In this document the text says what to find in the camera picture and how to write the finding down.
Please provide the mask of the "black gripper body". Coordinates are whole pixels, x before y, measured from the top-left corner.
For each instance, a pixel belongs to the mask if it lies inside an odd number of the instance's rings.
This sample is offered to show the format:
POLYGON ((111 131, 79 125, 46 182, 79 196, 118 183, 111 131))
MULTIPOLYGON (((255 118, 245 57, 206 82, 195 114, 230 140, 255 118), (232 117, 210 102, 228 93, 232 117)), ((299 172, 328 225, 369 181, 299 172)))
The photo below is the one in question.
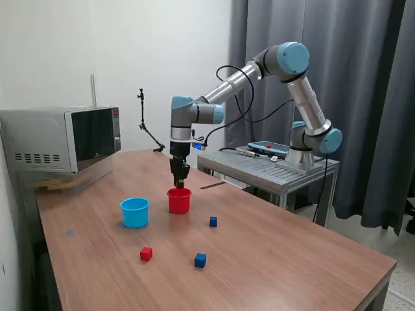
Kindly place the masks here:
POLYGON ((170 155, 173 157, 179 157, 181 159, 186 159, 190 154, 190 143, 184 142, 170 142, 170 155))

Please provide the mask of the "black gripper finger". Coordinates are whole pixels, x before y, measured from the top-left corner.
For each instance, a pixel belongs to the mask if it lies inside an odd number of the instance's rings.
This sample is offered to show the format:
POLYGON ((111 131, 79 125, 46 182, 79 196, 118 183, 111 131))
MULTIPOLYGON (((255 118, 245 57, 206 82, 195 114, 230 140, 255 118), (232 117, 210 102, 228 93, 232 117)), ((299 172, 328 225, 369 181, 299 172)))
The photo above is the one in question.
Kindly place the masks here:
POLYGON ((177 187, 178 180, 179 180, 179 160, 178 158, 171 158, 169 160, 169 163, 170 163, 171 173, 173 175, 174 187, 177 187))
POLYGON ((179 165, 179 187, 184 188, 184 182, 188 177, 190 171, 190 166, 186 163, 185 160, 182 160, 182 162, 179 165))

